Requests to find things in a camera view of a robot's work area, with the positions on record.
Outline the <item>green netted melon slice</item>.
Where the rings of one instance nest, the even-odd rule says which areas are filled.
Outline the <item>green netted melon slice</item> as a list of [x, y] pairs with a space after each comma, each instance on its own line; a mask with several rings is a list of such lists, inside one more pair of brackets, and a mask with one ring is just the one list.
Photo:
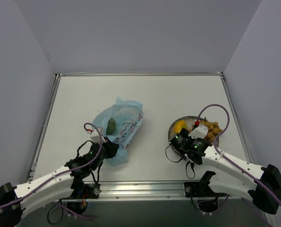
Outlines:
[[106, 128], [106, 135], [112, 135], [116, 130], [116, 122], [114, 118], [110, 118], [108, 120], [107, 128]]

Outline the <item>yellow longan fruit bunch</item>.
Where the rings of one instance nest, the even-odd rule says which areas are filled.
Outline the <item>yellow longan fruit bunch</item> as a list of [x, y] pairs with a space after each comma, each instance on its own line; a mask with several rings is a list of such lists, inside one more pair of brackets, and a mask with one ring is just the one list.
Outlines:
[[223, 130], [219, 127], [217, 122], [209, 122], [209, 121], [200, 121], [201, 124], [208, 128], [208, 132], [204, 137], [205, 140], [209, 142], [213, 142], [216, 136], [218, 136]]

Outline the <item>yellow mango fake fruit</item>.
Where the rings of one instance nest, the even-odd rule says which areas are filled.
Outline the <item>yellow mango fake fruit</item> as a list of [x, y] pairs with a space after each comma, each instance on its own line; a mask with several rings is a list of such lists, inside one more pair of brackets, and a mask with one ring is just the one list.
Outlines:
[[187, 130], [187, 124], [184, 120], [176, 121], [174, 125], [174, 133], [180, 133], [182, 129]]

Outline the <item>light blue plastic bag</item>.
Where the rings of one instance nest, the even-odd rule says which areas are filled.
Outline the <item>light blue plastic bag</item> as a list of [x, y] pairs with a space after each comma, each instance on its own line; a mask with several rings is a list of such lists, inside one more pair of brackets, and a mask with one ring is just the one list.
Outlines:
[[[132, 100], [116, 99], [115, 104], [98, 114], [92, 124], [102, 130], [102, 135], [112, 143], [118, 144], [119, 149], [115, 157], [107, 159], [111, 166], [126, 163], [128, 161], [127, 147], [140, 128], [143, 121], [143, 104]], [[106, 135], [108, 120], [114, 118], [116, 130], [112, 135]]]

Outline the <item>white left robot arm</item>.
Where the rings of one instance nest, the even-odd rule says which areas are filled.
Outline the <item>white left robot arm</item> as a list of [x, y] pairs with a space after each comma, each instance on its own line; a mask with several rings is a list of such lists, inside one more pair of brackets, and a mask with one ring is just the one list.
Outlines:
[[84, 179], [99, 168], [104, 159], [116, 155], [119, 145], [105, 139], [91, 143], [89, 151], [77, 155], [59, 169], [31, 182], [0, 187], [0, 227], [15, 227], [29, 213], [56, 200], [80, 198]]

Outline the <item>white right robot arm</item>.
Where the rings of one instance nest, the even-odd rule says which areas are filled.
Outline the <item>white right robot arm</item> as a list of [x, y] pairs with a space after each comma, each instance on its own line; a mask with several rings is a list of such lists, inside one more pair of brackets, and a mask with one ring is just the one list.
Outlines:
[[277, 167], [239, 159], [185, 129], [169, 136], [169, 145], [182, 159], [208, 168], [197, 185], [202, 196], [241, 197], [265, 213], [277, 213], [281, 205], [281, 173]]

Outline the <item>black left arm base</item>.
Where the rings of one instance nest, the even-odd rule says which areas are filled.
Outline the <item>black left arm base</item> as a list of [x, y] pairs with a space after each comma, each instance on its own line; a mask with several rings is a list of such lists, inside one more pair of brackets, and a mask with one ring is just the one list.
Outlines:
[[88, 207], [88, 199], [98, 199], [101, 192], [99, 183], [81, 183], [76, 185], [72, 194], [67, 198], [67, 208], [81, 215]]

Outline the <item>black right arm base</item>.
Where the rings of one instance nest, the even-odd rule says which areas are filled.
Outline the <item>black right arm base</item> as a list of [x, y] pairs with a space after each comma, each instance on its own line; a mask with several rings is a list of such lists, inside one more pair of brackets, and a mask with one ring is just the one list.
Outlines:
[[221, 207], [218, 199], [224, 197], [224, 201], [227, 201], [229, 197], [226, 193], [214, 192], [211, 189], [210, 180], [214, 175], [215, 172], [206, 171], [199, 181], [184, 182], [185, 196], [190, 198], [194, 208], [203, 214], [212, 215]]

